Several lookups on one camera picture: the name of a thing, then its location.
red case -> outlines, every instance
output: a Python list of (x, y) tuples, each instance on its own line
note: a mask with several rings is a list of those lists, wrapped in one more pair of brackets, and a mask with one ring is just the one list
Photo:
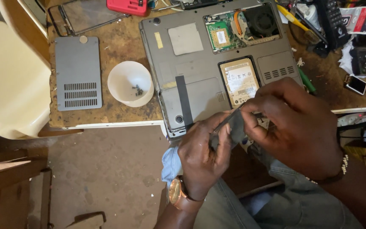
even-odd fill
[(107, 0), (107, 8), (120, 13), (144, 17), (146, 14), (147, 2), (147, 0)]

white bowl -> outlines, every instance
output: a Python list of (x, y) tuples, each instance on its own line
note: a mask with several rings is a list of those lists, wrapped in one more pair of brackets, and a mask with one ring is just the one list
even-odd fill
[[(108, 75), (107, 85), (116, 100), (130, 107), (147, 104), (154, 91), (149, 71), (135, 61), (124, 61), (116, 65)], [(137, 95), (136, 86), (143, 90), (142, 95)]]

wooden workbench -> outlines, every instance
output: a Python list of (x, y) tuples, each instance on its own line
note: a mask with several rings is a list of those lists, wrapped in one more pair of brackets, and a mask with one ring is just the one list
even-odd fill
[[(49, 7), (66, 2), (65, 0), (51, 0)], [(175, 13), (173, 10), (164, 10), (151, 13), (150, 18)], [(84, 33), (85, 36), (98, 37), (100, 44), (101, 83), (103, 91), (103, 106), (97, 109), (58, 111), (56, 94), (56, 73), (54, 57), (54, 39), (57, 37), (53, 26), (48, 27), (50, 63), (52, 75), (50, 76), (50, 121), (51, 127), (75, 127), (81, 124), (95, 123), (125, 123), (162, 120), (159, 102), (154, 95), (145, 106), (139, 108), (128, 107), (115, 100), (108, 91), (107, 78), (111, 69), (122, 61), (136, 61), (150, 70), (142, 44), (138, 22), (143, 18), (131, 16), (120, 22), (113, 22), (100, 28)], [(351, 111), (355, 108), (366, 108), (366, 96), (360, 96), (343, 87), (345, 71), (338, 67), (337, 61), (341, 58), (341, 51), (330, 53), (326, 59), (314, 53), (305, 51), (305, 46), (299, 45), (287, 33), (290, 44), (297, 49), (294, 57), (300, 57), (305, 62), (302, 68), (304, 73), (312, 80), (317, 88), (318, 96), (330, 104), (332, 110)]]

bracelet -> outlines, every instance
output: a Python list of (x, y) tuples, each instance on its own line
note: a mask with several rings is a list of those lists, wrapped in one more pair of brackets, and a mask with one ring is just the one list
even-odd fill
[(341, 178), (347, 173), (347, 167), (348, 167), (348, 155), (344, 154), (344, 157), (342, 159), (342, 165), (341, 165), (341, 171), (332, 177), (328, 177), (324, 180), (312, 180), (306, 176), (306, 179), (308, 179), (313, 184), (321, 185), (321, 184), (328, 184), (332, 183), (338, 180), (341, 180)]

wristwatch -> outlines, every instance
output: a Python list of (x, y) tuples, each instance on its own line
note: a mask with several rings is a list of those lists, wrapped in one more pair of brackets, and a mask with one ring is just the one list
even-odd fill
[(179, 175), (173, 179), (169, 189), (169, 200), (177, 209), (187, 212), (196, 212), (200, 210), (204, 200), (196, 201), (190, 199), (184, 193), (183, 176)]

